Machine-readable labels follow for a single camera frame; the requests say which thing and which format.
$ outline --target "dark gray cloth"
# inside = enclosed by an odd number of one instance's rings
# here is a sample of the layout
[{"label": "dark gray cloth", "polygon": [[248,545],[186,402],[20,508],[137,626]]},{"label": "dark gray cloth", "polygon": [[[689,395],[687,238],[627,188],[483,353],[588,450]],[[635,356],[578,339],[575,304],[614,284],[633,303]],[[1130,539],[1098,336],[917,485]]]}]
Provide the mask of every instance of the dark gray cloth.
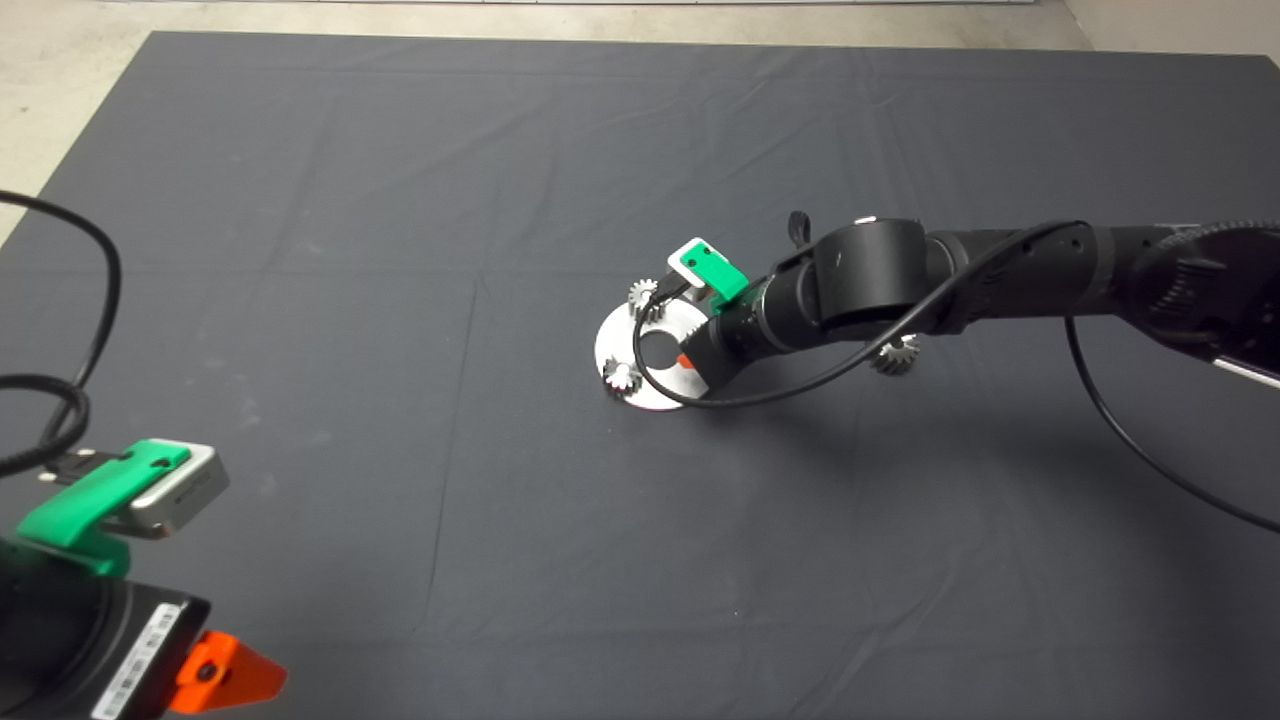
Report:
[{"label": "dark gray cloth", "polygon": [[[1280,215],[1261,58],[152,36],[50,182],[127,266],[96,447],[232,488],[141,580],[284,662],[236,717],[1262,717],[1280,538],[1156,477],[1061,324],[928,340],[737,413],[591,366],[707,237],[753,274],[864,214],[932,229]],[[28,219],[0,369],[68,373],[101,260]],[[1280,396],[1083,325],[1116,413],[1280,516]],[[824,366],[767,364],[772,386]],[[13,401],[5,443],[47,404]],[[49,491],[4,487],[15,520]]]}]

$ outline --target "cable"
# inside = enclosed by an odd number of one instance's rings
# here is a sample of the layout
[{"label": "cable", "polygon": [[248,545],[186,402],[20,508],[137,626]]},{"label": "cable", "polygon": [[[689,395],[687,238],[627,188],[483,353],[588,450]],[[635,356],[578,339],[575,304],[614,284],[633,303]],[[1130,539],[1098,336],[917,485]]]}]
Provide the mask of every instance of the cable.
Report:
[{"label": "cable", "polygon": [[1010,234],[1007,238],[1004,240],[1004,242],[996,245],[986,254],[975,259],[973,263],[965,265],[959,273],[951,275],[941,284],[938,284],[938,287],[933,288],[933,292],[924,296],[924,300],[916,302],[910,310],[908,310],[901,318],[899,318],[892,325],[890,325],[888,329],[882,332],[879,337],[864,345],[861,348],[858,350],[858,352],[849,356],[840,364],[809,378],[808,380],[797,386],[773,392],[749,395],[745,397],[732,397],[726,400],[703,400],[700,397],[687,397],[664,387],[662,383],[659,383],[653,378],[653,374],[649,372],[649,368],[644,363],[644,357],[641,357],[640,355],[640,333],[644,325],[643,318],[649,316],[649,311],[653,310],[654,305],[659,302],[666,302],[672,297],[675,297],[676,295],[680,295],[681,292],[681,290],[677,290],[675,292],[663,293],[660,292],[662,288],[659,288],[659,291],[654,292],[649,297],[649,302],[645,305],[644,311],[636,315],[636,324],[631,332],[631,354],[636,359],[636,370],[639,370],[640,374],[644,377],[645,382],[653,386],[653,388],[657,389],[659,393],[669,397],[671,400],[675,400],[676,402],[689,405],[690,407],[704,407],[704,409],[749,407],[751,405],[763,405],[765,402],[774,402],[778,400],[795,397],[804,392],[809,392],[810,389],[814,389],[817,387],[822,387],[829,383],[831,380],[838,378],[840,375],[844,375],[845,373],[852,370],[858,365],[861,365],[867,360],[869,360],[873,355],[879,352],[881,346],[883,346],[886,342],[891,342],[901,337],[904,329],[906,329],[918,319],[920,319],[920,316],[924,315],[925,313],[933,310],[937,305],[941,305],[947,299],[947,296],[951,293],[952,290],[959,287],[961,283],[968,282],[969,278],[974,277],[975,274],[987,270],[987,268],[992,263],[1000,260],[1005,254],[1014,250],[1020,250],[1023,243],[1036,242],[1047,234],[1070,227],[1087,228],[1089,227],[1089,224],[1085,223],[1084,220],[1055,220],[1055,222],[1042,223],[1036,227],[1027,228],[1024,231]]},{"label": "cable", "polygon": [[1217,497],[1216,495],[1208,492],[1207,489],[1197,486],[1196,483],[1181,477],[1171,468],[1152,457],[1138,441],[1133,439],[1133,436],[1116,420],[1116,416],[1111,413],[1106,401],[1102,400],[1102,393],[1098,392],[1098,386],[1093,383],[1093,375],[1089,373],[1088,363],[1084,360],[1084,352],[1080,350],[1080,338],[1075,332],[1075,318],[1066,318],[1066,345],[1071,348],[1071,360],[1075,363],[1075,372],[1080,375],[1080,382],[1084,383],[1084,392],[1089,395],[1089,400],[1093,401],[1093,406],[1097,407],[1098,414],[1102,415],[1102,420],[1111,428],[1121,442],[1124,442],[1129,450],[1134,451],[1138,457],[1142,457],[1147,465],[1151,465],[1157,473],[1165,477],[1169,482],[1174,483],[1179,488],[1187,491],[1197,500],[1201,500],[1222,512],[1245,523],[1253,525],[1254,528],[1261,528],[1272,533],[1280,533],[1280,523],[1270,520],[1261,515],[1254,515],[1243,507],[1231,505],[1230,502]]},{"label": "cable", "polygon": [[[47,200],[31,197],[18,192],[10,192],[8,190],[0,190],[0,204],[18,205],[28,210],[35,210],[37,213],[42,213],[51,218],[63,220],[64,223],[68,223],[83,231],[99,246],[99,249],[102,251],[102,256],[106,260],[106,296],[102,300],[102,311],[99,315],[97,328],[93,331],[93,337],[90,341],[88,352],[84,355],[84,360],[81,361],[79,369],[76,370],[76,374],[72,377],[72,380],[69,383],[81,392],[77,396],[70,396],[70,395],[60,395],[59,392],[49,389],[47,387],[45,389],[37,391],[37,392],[49,392],[52,395],[59,395],[59,397],[63,398],[63,402],[60,402],[58,409],[54,410],[54,415],[49,419],[49,423],[45,425],[45,430],[40,436],[40,442],[35,448],[32,448],[32,451],[35,451],[40,447],[56,445],[56,442],[61,442],[63,439],[65,439],[65,437],[72,434],[70,430],[68,430],[68,433],[59,434],[63,428],[63,424],[67,421],[68,414],[82,416],[84,427],[87,427],[88,424],[88,398],[84,396],[82,391],[84,388],[84,384],[88,382],[90,375],[93,374],[93,368],[97,366],[99,359],[101,359],[102,356],[102,350],[106,347],[106,341],[111,337],[111,328],[115,325],[115,314],[120,307],[120,284],[123,282],[122,279],[123,272],[120,269],[120,254],[115,249],[115,243],[111,242],[111,238],[108,237],[105,232],[102,232],[102,228],[95,225],[84,217],[73,213],[72,210],[68,210],[61,205],[49,202]],[[6,378],[32,378],[32,377],[37,375],[9,375]],[[83,433],[84,428],[82,427],[79,429],[79,434]],[[79,436],[76,436],[76,438],[73,438],[70,442],[73,443],[77,439],[79,439]],[[14,471],[20,471],[20,470],[0,473],[0,475],[12,474]]]},{"label": "cable", "polygon": [[0,375],[0,391],[4,389],[29,389],[60,397],[63,406],[70,413],[72,421],[60,433],[41,438],[35,447],[0,457],[0,478],[24,473],[56,460],[70,450],[88,429],[88,396],[84,395],[83,389],[61,378],[35,374]]}]

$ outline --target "barcode label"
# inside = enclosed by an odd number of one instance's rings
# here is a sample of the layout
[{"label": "barcode label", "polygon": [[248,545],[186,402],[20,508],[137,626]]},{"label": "barcode label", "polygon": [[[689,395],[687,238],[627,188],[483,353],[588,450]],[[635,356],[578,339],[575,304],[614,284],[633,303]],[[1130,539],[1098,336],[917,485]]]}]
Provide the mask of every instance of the barcode label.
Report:
[{"label": "barcode label", "polygon": [[138,680],[151,666],[151,660],[164,644],[164,639],[169,637],[173,624],[178,621],[180,611],[182,609],[172,602],[161,602],[156,606],[151,619],[138,633],[138,639],[133,641],[129,655],[124,656],[120,669],[115,671],[115,676],[106,685],[106,692],[97,698],[97,705],[93,706],[91,715],[93,720],[115,720],[120,716],[120,711],[133,697],[133,689]]}]

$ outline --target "floor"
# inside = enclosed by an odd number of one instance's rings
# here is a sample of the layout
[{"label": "floor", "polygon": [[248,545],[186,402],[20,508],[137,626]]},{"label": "floor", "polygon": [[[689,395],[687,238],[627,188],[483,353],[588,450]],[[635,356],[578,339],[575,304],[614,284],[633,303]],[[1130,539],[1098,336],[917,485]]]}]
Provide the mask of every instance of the floor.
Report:
[{"label": "floor", "polygon": [[[1257,51],[1280,3],[557,6],[0,0],[0,187],[38,192],[154,29],[765,45]],[[0,208],[0,238],[18,213]]]}]

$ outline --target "orange object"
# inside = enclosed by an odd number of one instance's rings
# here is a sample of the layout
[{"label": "orange object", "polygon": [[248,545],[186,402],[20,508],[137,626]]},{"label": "orange object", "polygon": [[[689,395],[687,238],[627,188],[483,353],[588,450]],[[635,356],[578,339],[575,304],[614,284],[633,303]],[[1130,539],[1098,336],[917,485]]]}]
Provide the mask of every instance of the orange object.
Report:
[{"label": "orange object", "polygon": [[227,633],[209,630],[196,641],[175,682],[169,710],[206,710],[264,702],[280,694],[289,674]]}]

